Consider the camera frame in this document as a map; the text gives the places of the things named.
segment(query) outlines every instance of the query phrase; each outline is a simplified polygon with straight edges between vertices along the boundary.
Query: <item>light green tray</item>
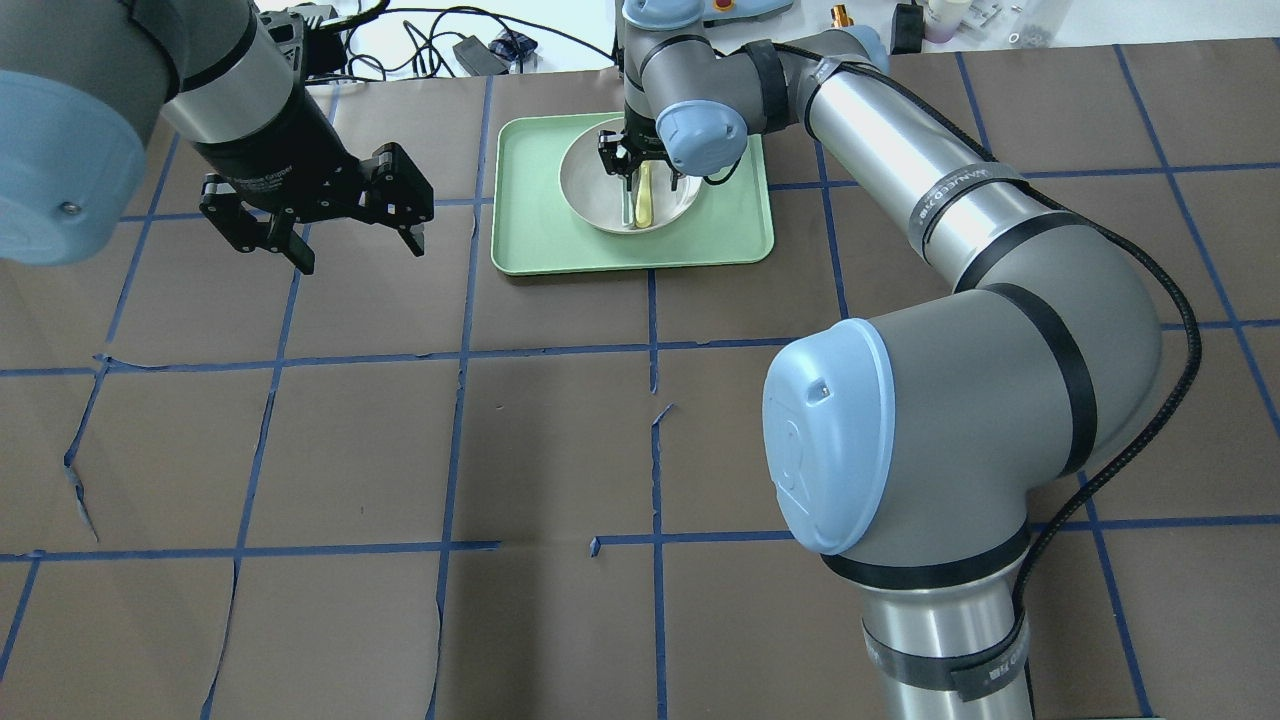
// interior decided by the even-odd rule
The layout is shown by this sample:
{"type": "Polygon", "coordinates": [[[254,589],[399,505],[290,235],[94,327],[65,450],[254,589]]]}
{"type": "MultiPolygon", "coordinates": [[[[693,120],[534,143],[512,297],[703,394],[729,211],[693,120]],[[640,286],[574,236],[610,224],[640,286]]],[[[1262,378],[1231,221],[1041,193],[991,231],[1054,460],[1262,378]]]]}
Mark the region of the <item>light green tray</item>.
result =
{"type": "MultiPolygon", "coordinates": [[[[559,190],[561,158],[588,128],[620,113],[521,118],[498,133],[493,264],[508,275],[758,263],[773,250],[760,138],[730,182],[703,187],[681,218],[648,233],[613,234],[573,214],[559,190]]],[[[600,182],[621,182],[604,174],[600,182]]]]}

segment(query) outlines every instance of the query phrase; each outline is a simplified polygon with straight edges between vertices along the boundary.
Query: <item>blue tape line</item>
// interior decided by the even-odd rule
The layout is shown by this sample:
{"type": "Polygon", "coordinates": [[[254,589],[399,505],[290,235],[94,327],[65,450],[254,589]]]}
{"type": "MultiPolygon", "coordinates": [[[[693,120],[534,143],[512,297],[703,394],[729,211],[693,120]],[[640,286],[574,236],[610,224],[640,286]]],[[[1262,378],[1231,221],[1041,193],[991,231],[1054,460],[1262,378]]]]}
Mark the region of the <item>blue tape line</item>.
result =
{"type": "Polygon", "coordinates": [[[955,58],[956,68],[960,70],[960,82],[964,83],[964,94],[969,97],[969,110],[973,113],[973,123],[978,127],[978,142],[989,152],[991,138],[987,137],[987,123],[982,122],[982,110],[978,109],[978,94],[973,91],[969,67],[964,63],[964,54],[956,53],[955,58]]]}
{"type": "Polygon", "coordinates": [[[19,370],[0,370],[0,378],[49,378],[61,375],[92,375],[92,368],[32,368],[19,370]]]}
{"type": "Polygon", "coordinates": [[[307,368],[314,365],[365,365],[370,363],[430,363],[434,360],[457,360],[458,352],[392,354],[392,355],[348,355],[340,357],[287,357],[285,368],[307,368]]]}
{"type": "MultiPolygon", "coordinates": [[[[458,495],[458,464],[462,455],[462,416],[466,410],[467,377],[470,374],[471,365],[471,325],[475,318],[476,274],[480,258],[480,224],[483,204],[479,201],[484,197],[485,155],[489,149],[489,123],[492,114],[493,76],[488,76],[484,83],[484,108],[480,111],[480,149],[476,158],[476,184],[474,195],[476,204],[472,210],[472,219],[475,222],[471,225],[471,252],[467,259],[467,299],[462,310],[462,347],[458,354],[458,393],[453,404],[453,437],[449,441],[449,480],[445,486],[444,493],[444,527],[442,530],[442,538],[445,543],[449,543],[453,539],[453,509],[458,495]]],[[[435,606],[440,612],[442,637],[444,632],[444,605],[448,597],[448,582],[449,547],[445,544],[445,548],[440,552],[440,566],[435,580],[435,606]]],[[[436,682],[439,682],[439,674],[436,674],[436,682]]],[[[426,720],[435,719],[436,697],[438,693],[433,687],[431,702],[426,708],[426,720]]]]}
{"type": "MultiPolygon", "coordinates": [[[[662,537],[662,420],[675,404],[667,405],[649,427],[649,470],[653,482],[653,534],[662,537]]],[[[667,594],[663,577],[662,543],[653,543],[653,626],[658,691],[658,720],[667,720],[667,594]]]]}
{"type": "MultiPolygon", "coordinates": [[[[311,240],[311,227],[302,229],[302,242],[311,240]]],[[[262,424],[259,427],[257,447],[253,448],[253,464],[250,468],[248,487],[244,489],[244,506],[241,511],[239,530],[236,533],[236,548],[243,550],[248,537],[250,521],[253,516],[253,501],[257,498],[257,484],[262,473],[262,457],[266,455],[266,442],[271,432],[271,416],[275,413],[275,397],[280,389],[280,375],[284,372],[284,348],[289,342],[289,331],[293,327],[293,306],[298,299],[298,282],[302,273],[294,268],[293,278],[289,282],[289,297],[284,302],[284,318],[280,320],[280,337],[275,346],[275,363],[271,370],[271,386],[266,391],[266,405],[262,407],[262,424]]],[[[241,559],[236,557],[236,571],[239,571],[241,559]]]]}
{"type": "Polygon", "coordinates": [[[658,395],[658,273],[648,270],[649,286],[649,395],[658,395]]]}
{"type": "Polygon", "coordinates": [[[623,534],[623,536],[596,536],[602,546],[631,546],[631,544],[687,544],[708,542],[772,542],[792,541],[795,536],[790,530],[722,530],[722,532],[694,532],[694,533],[663,533],[649,534],[623,534]]]}
{"type": "Polygon", "coordinates": [[[268,370],[275,368],[270,360],[253,360],[244,363],[192,363],[173,365],[134,365],[116,357],[105,357],[113,373],[122,375],[138,375],[146,373],[238,373],[244,370],[268,370]]]}
{"type": "Polygon", "coordinates": [[[1171,165],[1172,173],[1230,173],[1236,170],[1275,170],[1280,163],[1228,163],[1224,165],[1171,165]]]}
{"type": "Polygon", "coordinates": [[[9,625],[9,635],[4,641],[4,651],[0,651],[0,682],[4,682],[5,670],[9,669],[9,657],[13,656],[13,646],[18,642],[18,630],[22,628],[23,616],[27,615],[27,603],[31,601],[31,589],[36,587],[40,562],[38,557],[31,561],[27,582],[22,585],[22,596],[18,597],[18,609],[13,612],[13,623],[9,625]]]}
{"type": "Polygon", "coordinates": [[[1164,530],[1176,528],[1239,528],[1280,525],[1280,515],[1220,515],[1208,518],[1151,518],[1135,520],[1098,520],[1103,530],[1164,530]]]}
{"type": "Polygon", "coordinates": [[[700,350],[716,347],[781,347],[800,338],[796,337],[760,337],[754,340],[707,340],[707,341],[667,341],[659,342],[659,350],[700,350]]]}
{"type": "Polygon", "coordinates": [[[142,232],[138,233],[138,243],[133,246],[133,258],[129,259],[129,272],[124,274],[124,284],[120,287],[120,296],[115,301],[115,313],[111,314],[111,324],[106,329],[106,343],[115,341],[115,332],[120,328],[120,319],[124,318],[124,306],[129,301],[129,290],[133,287],[133,278],[138,274],[138,263],[142,260],[142,250],[147,246],[147,234],[151,232],[151,222],[155,218],[156,208],[160,205],[160,195],[164,192],[164,183],[169,179],[169,170],[173,168],[173,159],[178,155],[178,143],[182,138],[173,133],[169,142],[169,154],[165,155],[164,167],[160,168],[160,179],[156,181],[156,191],[151,193],[151,205],[147,208],[147,218],[142,222],[142,232]]]}
{"type": "Polygon", "coordinates": [[[1096,178],[1096,177],[1121,177],[1121,176],[1162,176],[1164,168],[1112,168],[1097,170],[1039,170],[1023,173],[1028,179],[1048,178],[1096,178]]]}
{"type": "MultiPolygon", "coordinates": [[[[1198,324],[1202,331],[1234,331],[1235,325],[1240,325],[1242,328],[1277,328],[1280,327],[1280,319],[1238,320],[1234,324],[1230,320],[1199,320],[1196,324],[1198,324]]],[[[1160,329],[1165,332],[1183,332],[1183,324],[1161,323],[1160,329]]]]}
{"type": "MultiPolygon", "coordinates": [[[[1080,484],[1088,482],[1084,474],[1079,474],[1080,484]]],[[[1151,717],[1151,700],[1147,697],[1147,684],[1142,679],[1142,666],[1138,664],[1138,651],[1133,647],[1133,637],[1129,634],[1129,621],[1125,619],[1124,603],[1120,601],[1120,587],[1116,584],[1115,570],[1111,568],[1111,553],[1107,552],[1107,541],[1102,537],[1098,524],[1098,510],[1093,500],[1084,503],[1089,512],[1089,523],[1093,528],[1093,544],[1098,552],[1098,562],[1102,565],[1102,578],[1107,584],[1107,596],[1111,598],[1111,611],[1116,619],[1116,632],[1120,634],[1120,646],[1124,648],[1125,662],[1129,665],[1129,679],[1133,682],[1133,691],[1138,698],[1138,710],[1143,717],[1151,717]]]]}
{"type": "Polygon", "coordinates": [[[1142,122],[1147,128],[1148,136],[1151,137],[1151,143],[1156,149],[1156,155],[1160,158],[1161,167],[1166,170],[1169,187],[1174,191],[1174,200],[1178,202],[1178,209],[1181,211],[1183,220],[1187,223],[1187,228],[1192,233],[1192,240],[1196,242],[1196,249],[1201,254],[1204,269],[1208,270],[1210,279],[1213,281],[1213,290],[1217,291],[1219,300],[1222,302],[1222,309],[1226,310],[1226,318],[1231,323],[1231,329],[1235,331],[1235,340],[1240,345],[1240,351],[1244,354],[1244,361],[1249,366],[1249,374],[1253,375],[1253,383],[1257,386],[1258,395],[1262,397],[1262,405],[1266,407],[1267,415],[1271,419],[1271,428],[1277,436],[1280,436],[1280,411],[1276,410],[1276,404],[1271,397],[1271,391],[1267,388],[1266,378],[1262,377],[1262,370],[1258,366],[1257,356],[1253,354],[1253,347],[1249,345],[1249,340],[1244,334],[1244,328],[1240,325],[1239,315],[1236,315],[1231,299],[1226,292],[1226,284],[1222,282],[1221,275],[1219,275],[1217,266],[1213,264],[1208,246],[1204,243],[1204,237],[1201,234],[1199,227],[1192,217],[1190,206],[1187,204],[1181,187],[1178,184],[1178,178],[1169,168],[1169,159],[1165,155],[1165,149],[1160,143],[1160,137],[1156,135],[1156,126],[1152,123],[1151,115],[1147,111],[1147,104],[1143,102],[1142,94],[1138,91],[1138,85],[1134,82],[1133,73],[1129,70],[1129,63],[1125,60],[1124,50],[1119,45],[1114,46],[1114,50],[1116,59],[1120,63],[1120,70],[1124,73],[1125,82],[1129,85],[1129,91],[1133,94],[1133,100],[1138,106],[1138,113],[1142,115],[1142,122]]]}
{"type": "Polygon", "coordinates": [[[648,352],[649,346],[631,345],[580,345],[563,347],[525,347],[513,350],[471,350],[470,357],[536,357],[543,355],[600,355],[612,352],[648,352]]]}
{"type": "Polygon", "coordinates": [[[827,155],[822,150],[822,143],[813,141],[813,151],[818,159],[818,179],[822,181],[822,213],[827,222],[827,249],[831,252],[831,273],[836,283],[836,304],[840,307],[840,319],[849,319],[849,302],[845,301],[845,273],[840,265],[840,243],[836,241],[836,214],[831,202],[831,181],[827,177],[827,155]]]}
{"type": "Polygon", "coordinates": [[[223,642],[218,652],[218,665],[214,666],[214,679],[209,683],[209,692],[205,693],[205,702],[200,705],[200,720],[209,720],[214,712],[214,693],[218,692],[218,680],[223,676],[223,665],[227,662],[227,646],[232,639],[232,618],[236,616],[236,597],[239,592],[239,562],[232,565],[232,592],[230,602],[227,607],[227,624],[223,625],[223,642]]]}
{"type": "Polygon", "coordinates": [[[101,550],[0,555],[0,564],[31,562],[108,562],[115,560],[233,560],[239,557],[314,557],[339,555],[404,555],[416,552],[488,552],[502,547],[500,541],[390,542],[369,544],[192,547],[170,550],[101,550]]]}
{"type": "Polygon", "coordinates": [[[1142,124],[1147,128],[1147,137],[1151,138],[1151,145],[1156,149],[1156,158],[1160,159],[1160,167],[1167,172],[1169,156],[1165,155],[1165,147],[1160,143],[1160,137],[1156,135],[1156,126],[1151,122],[1151,114],[1147,113],[1147,104],[1143,102],[1142,94],[1138,92],[1138,83],[1134,82],[1133,72],[1129,70],[1129,61],[1124,56],[1124,50],[1119,45],[1112,45],[1111,50],[1115,51],[1116,61],[1120,63],[1120,72],[1124,74],[1125,83],[1129,85],[1129,92],[1138,106],[1138,114],[1142,115],[1142,124]]]}
{"type": "Polygon", "coordinates": [[[97,405],[97,396],[102,392],[102,383],[106,382],[106,374],[110,372],[110,364],[105,360],[99,361],[97,372],[93,373],[93,389],[88,393],[88,402],[84,404],[84,414],[81,415],[81,424],[76,428],[76,437],[72,438],[70,447],[63,455],[63,466],[70,468],[72,462],[76,461],[76,455],[79,454],[79,443],[84,439],[84,430],[88,429],[88,419],[93,415],[93,406],[97,405]]]}

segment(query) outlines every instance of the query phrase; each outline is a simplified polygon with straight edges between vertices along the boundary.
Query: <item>metal bowl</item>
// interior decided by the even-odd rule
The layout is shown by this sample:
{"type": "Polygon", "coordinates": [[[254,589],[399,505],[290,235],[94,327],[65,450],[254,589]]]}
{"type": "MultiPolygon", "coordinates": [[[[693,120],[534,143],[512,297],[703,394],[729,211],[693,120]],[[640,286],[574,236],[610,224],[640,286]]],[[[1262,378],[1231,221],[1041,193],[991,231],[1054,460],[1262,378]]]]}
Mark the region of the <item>metal bowl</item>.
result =
{"type": "Polygon", "coordinates": [[[609,176],[600,164],[596,150],[602,129],[622,129],[622,119],[605,120],[573,141],[561,160],[561,193],[570,209],[584,222],[604,232],[639,234],[655,231],[676,222],[698,199],[701,178],[682,176],[671,191],[671,168],[666,163],[650,165],[653,197],[653,224],[637,228],[623,222],[626,190],[622,178],[609,176]]]}

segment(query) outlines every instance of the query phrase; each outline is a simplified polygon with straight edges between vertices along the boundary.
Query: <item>bottle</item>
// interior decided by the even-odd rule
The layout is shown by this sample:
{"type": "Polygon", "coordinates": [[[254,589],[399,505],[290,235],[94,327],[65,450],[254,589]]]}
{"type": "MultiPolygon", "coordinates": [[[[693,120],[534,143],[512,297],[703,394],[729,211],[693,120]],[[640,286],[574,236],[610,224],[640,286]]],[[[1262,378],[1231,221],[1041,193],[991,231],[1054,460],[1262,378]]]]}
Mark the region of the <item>bottle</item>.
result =
{"type": "Polygon", "coordinates": [[[928,0],[924,5],[924,40],[951,40],[960,27],[960,18],[969,12],[972,4],[973,0],[928,0]]]}

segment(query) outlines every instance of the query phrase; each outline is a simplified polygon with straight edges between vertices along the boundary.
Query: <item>power adapter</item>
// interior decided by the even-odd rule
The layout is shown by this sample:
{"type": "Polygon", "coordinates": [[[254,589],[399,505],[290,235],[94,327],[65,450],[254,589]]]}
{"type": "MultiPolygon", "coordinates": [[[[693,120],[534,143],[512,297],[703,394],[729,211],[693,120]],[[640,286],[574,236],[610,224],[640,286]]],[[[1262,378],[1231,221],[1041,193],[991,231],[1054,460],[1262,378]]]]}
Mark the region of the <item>power adapter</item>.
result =
{"type": "Polygon", "coordinates": [[[453,56],[472,76],[504,76],[509,72],[507,63],[490,53],[474,35],[453,46],[453,56]]]}
{"type": "Polygon", "coordinates": [[[893,9],[893,37],[890,46],[891,55],[906,55],[919,53],[924,41],[924,8],[911,4],[899,3],[893,9]]]}

